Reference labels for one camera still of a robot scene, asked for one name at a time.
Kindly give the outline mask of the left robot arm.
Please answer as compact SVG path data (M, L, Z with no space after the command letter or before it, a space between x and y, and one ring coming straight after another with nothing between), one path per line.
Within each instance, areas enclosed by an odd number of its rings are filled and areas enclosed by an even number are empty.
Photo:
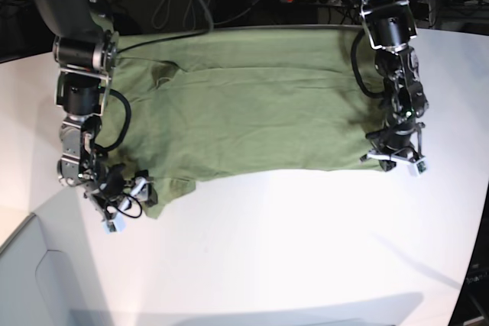
M376 160L389 172L399 165L414 176L427 170L422 153L421 117L429 102L419 78L419 63L410 41L416 37L416 25L409 0L358 0L362 29L350 52L351 67L360 90L379 101L384 112L381 129L366 133L371 149L361 161ZM375 52L375 69L383 79L383 90L370 90L358 68L358 46L367 38Z

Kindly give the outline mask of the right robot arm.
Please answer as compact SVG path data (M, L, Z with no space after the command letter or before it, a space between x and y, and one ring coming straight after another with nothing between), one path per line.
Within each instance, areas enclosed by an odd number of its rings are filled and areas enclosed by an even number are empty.
M132 206L155 203L156 193L146 171L125 179L125 165L107 164L110 151L119 147L131 123L129 101L112 89L118 34L93 20L89 0L34 0L43 21L54 33L53 57L60 67L55 103L66 117L60 126L62 155L57 164L60 181L81 187L102 216L109 233L125 229ZM107 147L96 143L109 97L124 109L121 131Z

